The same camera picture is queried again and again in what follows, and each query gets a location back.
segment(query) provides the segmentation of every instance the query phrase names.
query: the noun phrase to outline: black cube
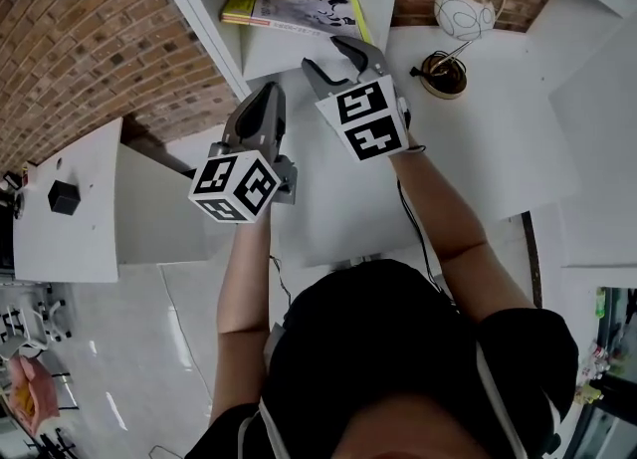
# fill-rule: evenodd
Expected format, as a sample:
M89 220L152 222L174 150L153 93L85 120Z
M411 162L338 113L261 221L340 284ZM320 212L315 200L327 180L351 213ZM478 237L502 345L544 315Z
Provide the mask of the black cube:
M73 184L56 180L49 192L51 211L63 215L73 215L80 204L80 192Z

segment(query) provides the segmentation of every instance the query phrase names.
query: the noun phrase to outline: brick wall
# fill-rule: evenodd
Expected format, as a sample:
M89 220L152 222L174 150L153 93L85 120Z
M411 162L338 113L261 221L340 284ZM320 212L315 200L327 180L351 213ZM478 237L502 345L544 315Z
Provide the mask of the brick wall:
M155 143L226 119L236 101L168 0L0 0L0 169L39 163L127 115Z
M547 0L509 0L524 32ZM435 25L433 0L396 0L393 25ZM169 0L0 0L0 170L39 163L112 118L158 144L236 105Z

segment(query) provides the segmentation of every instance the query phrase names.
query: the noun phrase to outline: person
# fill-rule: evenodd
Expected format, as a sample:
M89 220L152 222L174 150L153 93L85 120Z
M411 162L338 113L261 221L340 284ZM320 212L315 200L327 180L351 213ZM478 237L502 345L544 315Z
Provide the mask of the person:
M211 425L188 459L521 459L558 440L578 356L563 319L527 299L425 153L390 161L453 301L371 261L304 290L271 334L269 213L237 226Z

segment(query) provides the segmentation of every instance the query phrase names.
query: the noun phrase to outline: green object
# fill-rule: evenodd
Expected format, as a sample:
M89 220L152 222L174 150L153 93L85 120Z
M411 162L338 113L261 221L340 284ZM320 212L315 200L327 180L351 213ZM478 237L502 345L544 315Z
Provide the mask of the green object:
M604 288L597 288L597 298L595 299L595 316L602 319L606 315L606 292Z

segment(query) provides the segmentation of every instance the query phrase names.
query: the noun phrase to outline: desk lamp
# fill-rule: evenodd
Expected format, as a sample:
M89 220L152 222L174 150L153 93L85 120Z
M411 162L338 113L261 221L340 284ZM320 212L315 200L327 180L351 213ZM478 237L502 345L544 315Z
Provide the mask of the desk lamp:
M458 56L483 34L494 28L507 0L496 13L491 0L435 0L434 15L438 25L449 36L465 42L451 54L436 51L412 68L410 75L420 77L423 87L432 95L453 100L467 87L467 69Z

